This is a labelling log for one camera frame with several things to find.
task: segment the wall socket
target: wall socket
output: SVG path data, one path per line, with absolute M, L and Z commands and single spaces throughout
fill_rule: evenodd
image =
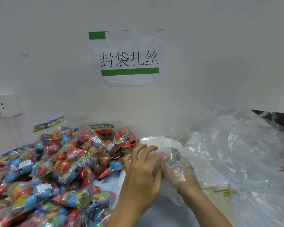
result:
M 0 95 L 0 116 L 11 117 L 21 114 L 20 106 L 15 94 Z

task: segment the hand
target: hand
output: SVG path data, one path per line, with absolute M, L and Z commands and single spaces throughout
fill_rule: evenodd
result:
M 136 225 L 140 217 L 155 203 L 160 193 L 162 174 L 161 171 L 157 171 L 153 178 L 152 172 L 163 156 L 154 155 L 147 162 L 146 160 L 148 155 L 157 149 L 157 146 L 147 147 L 146 144 L 142 144 L 124 158 L 126 176 L 115 212 L 108 221 L 108 227 Z M 126 221 L 122 223 L 117 221 L 124 218 Z
M 163 162 L 163 174 L 165 178 L 170 179 L 171 183 L 175 185 L 178 193 L 184 197 L 187 193 L 201 192 L 194 168 L 189 160 L 180 155 L 178 164 L 169 165 L 168 162 Z

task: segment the green rectangle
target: green rectangle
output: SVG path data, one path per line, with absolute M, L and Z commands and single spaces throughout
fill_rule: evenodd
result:
M 159 68 L 101 70 L 102 76 L 123 76 L 123 75 L 155 74 L 155 73 L 159 73 Z
M 88 32 L 90 40 L 105 40 L 105 32 Z

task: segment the finger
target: finger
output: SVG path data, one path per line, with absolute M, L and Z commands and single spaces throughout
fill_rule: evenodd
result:
M 160 193 L 161 179 L 162 179 L 162 173 L 160 170 L 158 170 L 154 176 L 154 183 L 152 188 L 152 192 L 155 195 L 159 195 Z
M 157 150 L 158 147 L 157 146 L 148 146 L 146 148 L 144 148 L 140 154 L 140 157 L 138 159 L 139 162 L 145 162 L 150 154 L 150 152 Z
M 130 157 L 131 155 L 127 155 L 123 158 L 123 164 L 124 164 L 124 168 L 125 168 L 125 173 L 128 174 L 129 172 L 129 167 L 130 167 Z
M 147 147 L 147 144 L 140 144 L 132 150 L 131 161 L 130 161 L 132 164 L 136 163 L 136 161 L 138 160 L 138 157 L 139 157 L 139 152 L 145 147 Z
M 154 155 L 152 156 L 146 163 L 147 168 L 149 168 L 149 170 L 153 170 L 155 168 L 155 166 L 163 160 L 163 156 L 162 155 Z

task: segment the pile of toy packages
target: pile of toy packages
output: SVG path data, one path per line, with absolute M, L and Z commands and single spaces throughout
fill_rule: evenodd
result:
M 35 143 L 0 157 L 0 227 L 107 224 L 115 193 L 93 180 L 120 171 L 140 140 L 110 124 L 75 129 L 64 122 L 35 126 Z

